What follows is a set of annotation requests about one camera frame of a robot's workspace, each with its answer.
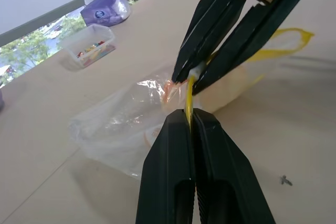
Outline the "clear box of colourful pins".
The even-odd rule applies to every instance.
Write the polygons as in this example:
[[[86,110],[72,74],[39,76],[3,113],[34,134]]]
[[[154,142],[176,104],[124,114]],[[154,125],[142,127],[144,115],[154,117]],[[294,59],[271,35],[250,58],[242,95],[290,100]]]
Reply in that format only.
[[[109,27],[92,24],[63,39],[60,46],[76,67],[85,68],[116,49]]]

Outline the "clear yellow-zip plastic bag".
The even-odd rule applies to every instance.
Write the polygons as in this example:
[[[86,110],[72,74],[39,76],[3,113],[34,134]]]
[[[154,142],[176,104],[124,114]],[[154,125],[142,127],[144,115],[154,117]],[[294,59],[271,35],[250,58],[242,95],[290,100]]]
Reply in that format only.
[[[301,51],[313,33],[301,28],[277,30],[251,58],[193,98],[194,107],[213,113]],[[70,138],[85,155],[136,179],[165,118],[185,107],[187,83],[171,81],[173,64],[152,71],[81,112],[69,123]]]

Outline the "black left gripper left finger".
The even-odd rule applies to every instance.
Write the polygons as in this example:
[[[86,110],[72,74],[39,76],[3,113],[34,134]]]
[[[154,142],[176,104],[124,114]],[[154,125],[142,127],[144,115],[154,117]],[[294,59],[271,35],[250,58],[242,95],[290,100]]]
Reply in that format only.
[[[194,195],[190,127],[178,109],[166,117],[145,158],[135,224],[192,224]]]

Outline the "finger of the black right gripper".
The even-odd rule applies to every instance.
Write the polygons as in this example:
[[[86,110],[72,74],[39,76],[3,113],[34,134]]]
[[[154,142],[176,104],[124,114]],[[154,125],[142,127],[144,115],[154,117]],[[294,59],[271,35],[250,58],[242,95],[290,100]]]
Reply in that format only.
[[[255,54],[300,0],[275,0],[251,8],[219,48],[193,85],[196,95]]]
[[[181,44],[172,74],[183,82],[205,62],[238,21],[246,0],[200,0]]]

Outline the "purple tissue pack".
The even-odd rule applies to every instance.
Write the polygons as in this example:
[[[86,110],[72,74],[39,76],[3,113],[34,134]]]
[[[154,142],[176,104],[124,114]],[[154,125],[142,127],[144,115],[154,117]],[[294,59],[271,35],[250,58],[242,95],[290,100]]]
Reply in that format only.
[[[81,17],[85,24],[111,27],[125,21],[131,14],[127,0],[84,0]]]

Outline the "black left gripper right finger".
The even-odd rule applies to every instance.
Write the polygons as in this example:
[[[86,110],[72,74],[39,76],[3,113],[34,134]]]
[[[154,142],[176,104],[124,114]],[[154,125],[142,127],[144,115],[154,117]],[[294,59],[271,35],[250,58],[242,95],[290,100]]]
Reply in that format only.
[[[246,155],[206,111],[193,113],[201,224],[276,224]]]

